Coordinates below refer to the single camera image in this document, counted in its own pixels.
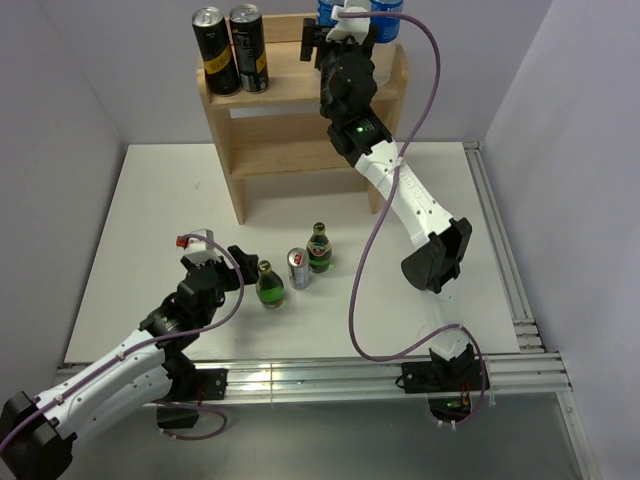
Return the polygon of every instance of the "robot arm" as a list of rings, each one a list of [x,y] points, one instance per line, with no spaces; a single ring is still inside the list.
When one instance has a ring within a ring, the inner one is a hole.
[[[366,11],[350,5],[346,3],[346,11]],[[334,7],[334,13],[341,9]],[[317,48],[320,113],[331,120],[329,139],[385,198],[391,192],[395,169],[399,169],[392,208],[417,249],[403,260],[402,271],[415,288],[440,293],[460,273],[471,224],[465,218],[455,220],[398,158],[395,140],[371,108],[377,92],[371,62],[376,27],[369,19],[336,19],[334,28],[305,19],[300,53],[302,61],[310,61]]]
[[[213,239],[208,230],[195,233]],[[66,382],[33,399],[20,392],[5,403],[0,416],[2,441],[42,410],[2,451],[2,460],[19,480],[58,478],[71,463],[72,453],[141,405],[195,396],[195,366],[182,350],[199,335],[154,339],[209,325],[225,292],[239,288],[239,279],[205,242],[192,238],[179,246],[185,248],[181,262],[187,275],[137,330]],[[246,255],[238,247],[229,252],[245,284],[256,283],[257,255]],[[125,355],[141,342],[148,344]],[[62,395],[74,387],[74,393]],[[52,408],[44,408],[52,402]]]

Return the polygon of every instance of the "beer bottle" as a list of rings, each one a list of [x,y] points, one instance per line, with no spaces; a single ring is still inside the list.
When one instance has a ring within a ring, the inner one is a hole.
[[[258,283],[256,293],[267,308],[278,308],[284,302],[284,283],[276,272],[271,270],[271,263],[262,260],[258,264]]]
[[[313,235],[307,243],[309,266],[316,273],[326,272],[331,265],[331,242],[325,234],[324,223],[318,222],[313,226]]]

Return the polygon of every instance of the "gray wall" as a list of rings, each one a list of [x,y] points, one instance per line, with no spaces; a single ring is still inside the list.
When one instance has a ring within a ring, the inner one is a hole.
[[[123,150],[34,0],[2,3],[0,84],[2,404],[51,384]]]
[[[640,471],[638,59],[637,0],[555,0],[484,150],[607,479]]]
[[[127,143],[211,142],[195,84],[191,14],[201,0],[41,0]],[[228,11],[238,0],[218,0]],[[316,0],[261,0],[265,13],[313,11]],[[442,47],[443,74],[421,139],[484,138],[551,0],[406,0]],[[402,28],[410,90],[406,135],[433,75],[427,40]]]

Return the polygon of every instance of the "water bottle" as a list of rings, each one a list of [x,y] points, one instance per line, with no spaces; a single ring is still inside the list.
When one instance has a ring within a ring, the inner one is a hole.
[[[371,0],[372,12],[402,12],[403,0]],[[371,60],[376,66],[373,78],[378,87],[391,78],[393,57],[396,52],[396,40],[400,30],[400,19],[389,17],[372,18],[371,23],[378,26],[378,37],[373,47]]]
[[[331,11],[334,5],[344,6],[344,0],[318,0],[317,22],[318,25],[336,25],[335,20],[331,19]]]

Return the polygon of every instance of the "red connector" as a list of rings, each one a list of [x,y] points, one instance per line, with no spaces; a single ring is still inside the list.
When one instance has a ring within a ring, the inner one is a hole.
[[[178,238],[176,238],[176,247],[187,248],[188,244],[189,244],[188,238],[184,238],[182,236],[179,236]]]

